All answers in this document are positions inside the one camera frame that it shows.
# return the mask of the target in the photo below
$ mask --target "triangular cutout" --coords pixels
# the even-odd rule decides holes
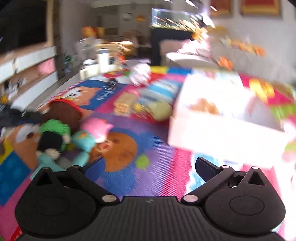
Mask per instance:
[[[260,185],[260,186],[265,185],[258,172],[253,172],[253,174],[252,174],[252,176],[251,176],[248,183],[249,184]]]
[[[52,181],[47,173],[44,173],[39,179],[37,186],[49,185],[52,184]]]

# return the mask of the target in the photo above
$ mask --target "fish tank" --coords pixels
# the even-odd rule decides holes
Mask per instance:
[[[197,28],[202,28],[203,26],[204,23],[200,14],[152,8],[152,28],[170,28],[195,32]]]

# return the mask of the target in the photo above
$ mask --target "television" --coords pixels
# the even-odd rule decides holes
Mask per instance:
[[[47,41],[47,1],[0,0],[0,54]]]

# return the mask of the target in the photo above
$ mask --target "open cardboard box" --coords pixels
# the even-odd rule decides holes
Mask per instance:
[[[191,110],[200,98],[214,103],[219,115]],[[192,75],[175,102],[168,143],[196,153],[271,168],[281,160],[288,135],[250,90]]]

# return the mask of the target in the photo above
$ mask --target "framed picture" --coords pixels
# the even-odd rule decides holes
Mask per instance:
[[[281,0],[241,0],[242,15],[281,16]]]
[[[210,6],[211,17],[232,16],[232,0],[210,0]]]

